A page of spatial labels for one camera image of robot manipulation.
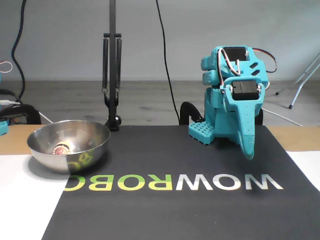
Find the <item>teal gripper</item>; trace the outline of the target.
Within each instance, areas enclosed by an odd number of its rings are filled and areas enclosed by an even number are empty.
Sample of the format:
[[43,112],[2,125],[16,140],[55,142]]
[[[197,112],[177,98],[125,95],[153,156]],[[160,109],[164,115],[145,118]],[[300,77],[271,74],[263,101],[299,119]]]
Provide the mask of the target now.
[[223,108],[244,156],[251,160],[255,154],[255,117],[263,105],[265,87],[256,76],[234,76],[223,81]]

